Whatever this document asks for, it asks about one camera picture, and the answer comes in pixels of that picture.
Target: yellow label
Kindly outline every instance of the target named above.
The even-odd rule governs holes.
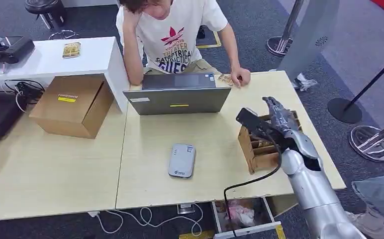
[[[277,232],[277,237],[279,239],[286,239],[286,235],[284,234],[282,225],[276,226],[276,232]]]
[[[214,231],[203,231],[201,235],[195,237],[192,233],[179,235],[179,239],[212,239]]]
[[[65,97],[59,97],[57,98],[58,101],[66,101],[66,102],[75,102],[76,99],[71,99],[71,98],[65,98]]]
[[[189,105],[170,105],[170,107],[188,107]]]

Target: man's hand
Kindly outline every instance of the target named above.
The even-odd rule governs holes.
[[[136,26],[139,23],[142,12],[133,13],[128,11],[125,7],[123,8],[123,31],[135,31]]]
[[[251,72],[242,67],[232,68],[230,76],[237,87],[245,86],[251,81]]]

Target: plastic bag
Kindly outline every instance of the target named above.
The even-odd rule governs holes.
[[[296,82],[299,84],[300,91],[306,91],[309,87],[318,85],[316,80],[308,80],[302,73],[297,76]]]
[[[244,225],[246,227],[255,226],[255,211],[250,208],[245,208],[239,205],[237,200],[229,202],[230,216],[232,218],[232,223],[237,225]]]

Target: cardboard box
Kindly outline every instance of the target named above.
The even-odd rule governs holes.
[[[112,102],[103,74],[60,76],[29,117],[48,133],[95,138]]]
[[[296,111],[292,111],[292,113],[299,126],[299,131],[302,131]],[[271,123],[270,116],[259,116],[259,118]],[[258,170],[274,168],[278,165],[279,154],[271,142],[253,139],[244,126],[240,128],[237,139],[248,164],[250,174],[254,174]]]

